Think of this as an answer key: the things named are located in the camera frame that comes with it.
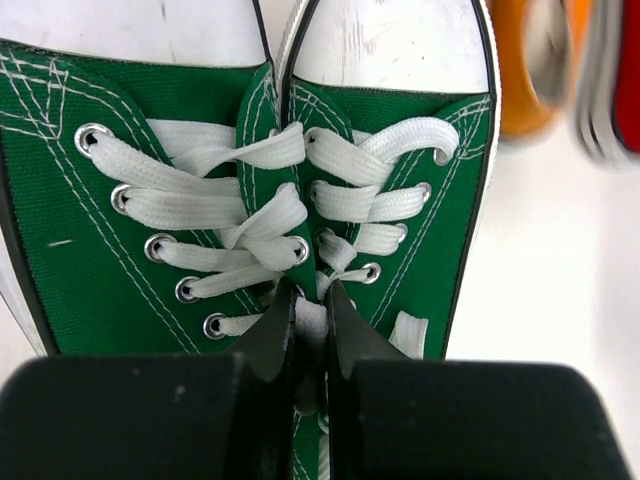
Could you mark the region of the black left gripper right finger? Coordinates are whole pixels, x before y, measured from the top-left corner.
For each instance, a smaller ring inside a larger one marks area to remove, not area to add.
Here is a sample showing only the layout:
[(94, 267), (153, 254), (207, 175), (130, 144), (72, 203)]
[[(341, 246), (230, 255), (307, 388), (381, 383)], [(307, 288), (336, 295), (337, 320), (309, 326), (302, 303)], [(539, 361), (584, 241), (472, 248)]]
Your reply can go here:
[(561, 365), (412, 360), (328, 290), (335, 479), (626, 479), (599, 396)]

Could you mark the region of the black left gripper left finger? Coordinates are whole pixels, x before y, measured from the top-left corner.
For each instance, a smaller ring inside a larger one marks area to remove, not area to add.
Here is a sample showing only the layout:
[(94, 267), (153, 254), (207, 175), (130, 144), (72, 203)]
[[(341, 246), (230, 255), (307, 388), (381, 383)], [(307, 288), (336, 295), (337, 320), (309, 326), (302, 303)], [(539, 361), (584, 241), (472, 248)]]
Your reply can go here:
[(1, 392), (2, 477), (290, 478), (297, 297), (280, 282), (218, 354), (24, 364)]

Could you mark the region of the green canvas sneaker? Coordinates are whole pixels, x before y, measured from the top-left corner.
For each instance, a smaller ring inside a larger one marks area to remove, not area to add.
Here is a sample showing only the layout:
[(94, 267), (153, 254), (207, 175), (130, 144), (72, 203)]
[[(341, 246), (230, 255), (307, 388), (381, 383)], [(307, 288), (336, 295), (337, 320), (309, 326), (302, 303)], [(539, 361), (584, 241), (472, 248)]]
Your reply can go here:
[(40, 355), (224, 349), (315, 297), (255, 1), (1, 5), (1, 294)]
[(387, 343), (443, 359), (500, 133), (487, 4), (298, 1), (276, 77), (318, 296), (341, 282)]

